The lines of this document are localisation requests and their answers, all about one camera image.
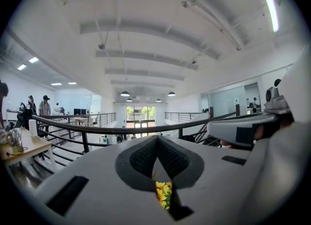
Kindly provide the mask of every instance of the man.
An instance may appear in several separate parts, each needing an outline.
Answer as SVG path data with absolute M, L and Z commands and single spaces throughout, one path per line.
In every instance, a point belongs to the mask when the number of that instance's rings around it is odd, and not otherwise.
M 4 129 L 4 122 L 3 122 L 3 118 L 2 118 L 2 100 L 4 97 L 6 97 L 9 93 L 9 88 L 7 86 L 7 84 L 2 83 L 0 81 L 0 124 L 1 124 L 1 128 Z
M 51 115 L 51 107 L 50 107 L 50 104 L 48 103 L 48 100 L 49 98 L 47 95 L 43 96 L 43 101 L 39 105 L 39 115 L 41 116 Z M 45 127 L 45 131 L 49 132 L 48 125 Z
M 56 103 L 55 107 L 54 107 L 54 111 L 56 113 L 60 113 L 60 106 L 58 105 L 58 103 Z
M 105 135 L 105 140 L 107 142 L 107 145 L 109 145 L 109 139 L 107 138 L 107 135 Z
M 257 103 L 256 103 L 256 97 L 254 97 L 254 101 L 253 101 L 253 113 L 257 113 Z
M 37 115 L 37 107 L 35 106 L 33 96 L 30 95 L 30 96 L 28 96 L 28 98 L 29 98 L 29 100 L 28 100 L 29 109 L 31 109 L 33 111 L 34 115 Z

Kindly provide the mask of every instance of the tree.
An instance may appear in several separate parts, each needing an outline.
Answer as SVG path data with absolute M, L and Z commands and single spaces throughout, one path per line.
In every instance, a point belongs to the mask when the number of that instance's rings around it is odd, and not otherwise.
M 130 106 L 126 107 L 126 112 L 127 114 L 133 114 L 134 113 L 134 109 L 132 109 Z
M 142 113 L 142 114 L 145 114 L 145 113 L 147 113 L 147 112 L 148 112 L 148 107 L 146 107 L 146 106 L 143 107 L 141 113 Z
M 149 118 L 150 117 L 155 117 L 155 107 L 153 106 L 152 108 L 149 108 Z

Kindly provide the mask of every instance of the cable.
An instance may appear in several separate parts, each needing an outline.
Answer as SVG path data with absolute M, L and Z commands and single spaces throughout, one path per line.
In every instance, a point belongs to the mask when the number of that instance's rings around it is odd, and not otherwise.
M 28 147 L 23 147 L 23 150 L 21 150 L 21 151 L 18 151 L 18 152 L 20 152 L 20 154 L 10 154 L 10 153 L 6 153 L 8 156 L 9 155 L 13 155 L 13 156 L 18 156 L 18 155 L 21 155 L 24 151 L 26 151 L 26 150 L 28 150 Z

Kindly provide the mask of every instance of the sunflower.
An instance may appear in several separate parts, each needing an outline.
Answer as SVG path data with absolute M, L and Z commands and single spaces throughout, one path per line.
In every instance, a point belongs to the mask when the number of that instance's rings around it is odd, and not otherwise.
M 173 188 L 173 186 L 172 186 L 172 183 L 171 183 L 171 182 L 166 183 L 166 185 L 167 185 L 170 189 L 172 189 L 172 188 Z
M 165 208 L 166 206 L 166 202 L 164 201 L 166 199 L 165 194 L 163 193 L 162 190 L 159 190 L 159 189 L 156 189 L 156 193 L 157 193 L 157 197 L 160 201 L 161 206 Z
M 164 193 L 167 195 L 169 193 L 171 193 L 171 189 L 170 187 L 168 187 L 167 185 L 165 185 L 165 183 L 159 183 L 159 182 L 156 182 L 155 183 L 155 186 L 157 189 L 160 189 L 162 191 L 164 191 Z

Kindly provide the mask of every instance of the wooden table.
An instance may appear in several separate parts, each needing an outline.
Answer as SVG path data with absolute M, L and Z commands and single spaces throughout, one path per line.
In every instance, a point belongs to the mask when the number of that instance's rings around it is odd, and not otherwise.
M 0 145 L 0 156 L 3 160 L 4 164 L 6 166 L 21 162 L 24 159 L 27 159 L 29 157 L 32 157 L 34 155 L 37 155 L 43 151 L 48 150 L 50 161 L 52 164 L 52 170 L 56 171 L 56 163 L 54 160 L 54 155 L 52 153 L 52 148 L 50 142 L 46 141 L 43 138 L 40 138 L 39 136 L 32 136 L 31 133 L 25 129 L 21 129 L 21 141 L 23 144 L 23 147 L 27 147 L 28 149 L 23 151 L 20 155 L 7 155 L 6 153 L 10 154 L 19 154 L 20 152 L 17 152 L 13 150 L 13 148 L 9 144 Z

